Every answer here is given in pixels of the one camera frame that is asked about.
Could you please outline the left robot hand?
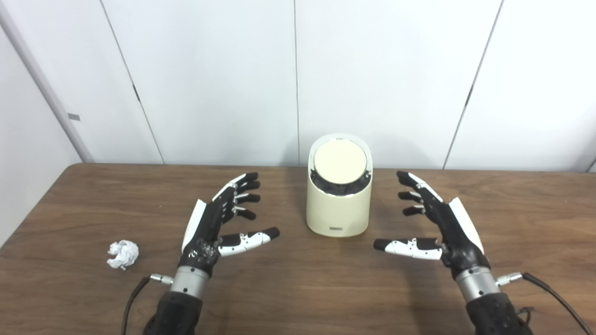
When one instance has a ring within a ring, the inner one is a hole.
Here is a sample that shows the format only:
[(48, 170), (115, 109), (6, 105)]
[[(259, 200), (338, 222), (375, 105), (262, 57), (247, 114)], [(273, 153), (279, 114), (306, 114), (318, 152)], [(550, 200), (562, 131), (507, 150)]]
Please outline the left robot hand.
[(221, 257), (237, 255), (258, 248), (280, 236), (277, 227), (221, 235), (221, 228), (234, 218), (255, 220), (256, 214), (243, 203), (258, 203), (260, 195), (251, 194), (260, 188), (257, 172), (241, 174), (228, 181), (210, 201), (197, 200), (185, 230), (179, 267), (191, 267), (212, 276)]

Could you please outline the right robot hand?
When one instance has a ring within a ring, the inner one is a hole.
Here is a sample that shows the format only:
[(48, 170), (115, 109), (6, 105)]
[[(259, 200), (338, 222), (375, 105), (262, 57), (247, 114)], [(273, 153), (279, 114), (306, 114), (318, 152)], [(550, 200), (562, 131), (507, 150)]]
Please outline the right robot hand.
[(416, 204), (405, 208), (405, 216), (424, 215), (441, 234), (441, 238), (377, 238), (374, 249), (398, 256), (422, 260), (439, 260), (451, 270), (453, 278), (474, 267), (490, 268), (488, 258), (474, 223), (458, 197), (446, 201), (420, 177), (398, 170), (396, 176), (409, 191), (399, 192), (401, 200)]

